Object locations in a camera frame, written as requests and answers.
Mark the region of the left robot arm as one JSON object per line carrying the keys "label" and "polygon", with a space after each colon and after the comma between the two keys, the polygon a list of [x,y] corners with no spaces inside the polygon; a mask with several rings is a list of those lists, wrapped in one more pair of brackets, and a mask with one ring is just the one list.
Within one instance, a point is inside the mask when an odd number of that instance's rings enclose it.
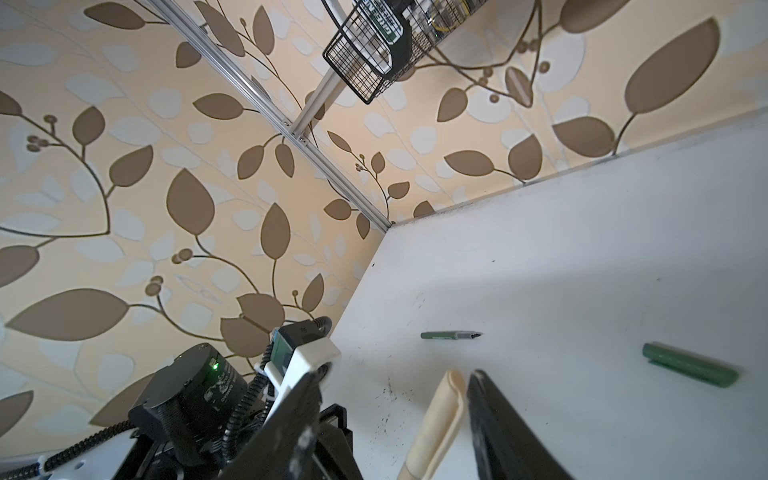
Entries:
{"label": "left robot arm", "polygon": [[320,389],[340,352],[275,332],[251,380],[212,345],[159,370],[126,420],[4,479],[359,479],[346,410]]}

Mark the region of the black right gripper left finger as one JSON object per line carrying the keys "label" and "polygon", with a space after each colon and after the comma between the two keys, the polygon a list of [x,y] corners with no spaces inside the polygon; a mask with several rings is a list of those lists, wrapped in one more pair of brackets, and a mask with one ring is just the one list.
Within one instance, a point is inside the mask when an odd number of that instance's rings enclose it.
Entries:
{"label": "black right gripper left finger", "polygon": [[304,375],[264,427],[219,475],[221,479],[309,479],[321,393],[318,375]]}

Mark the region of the beige pen cap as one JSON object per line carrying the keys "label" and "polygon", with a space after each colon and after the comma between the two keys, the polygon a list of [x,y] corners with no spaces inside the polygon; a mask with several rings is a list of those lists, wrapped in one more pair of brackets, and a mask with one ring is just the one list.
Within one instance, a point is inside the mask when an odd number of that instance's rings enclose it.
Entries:
{"label": "beige pen cap", "polygon": [[457,370],[439,383],[397,479],[432,479],[456,439],[468,411],[467,384]]}

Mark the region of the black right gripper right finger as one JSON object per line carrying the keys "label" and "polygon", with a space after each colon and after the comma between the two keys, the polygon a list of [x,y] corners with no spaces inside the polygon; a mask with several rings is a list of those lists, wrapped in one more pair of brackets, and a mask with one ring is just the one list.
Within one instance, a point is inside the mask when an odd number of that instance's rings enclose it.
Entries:
{"label": "black right gripper right finger", "polygon": [[472,372],[467,399],[479,478],[571,477],[485,371]]}

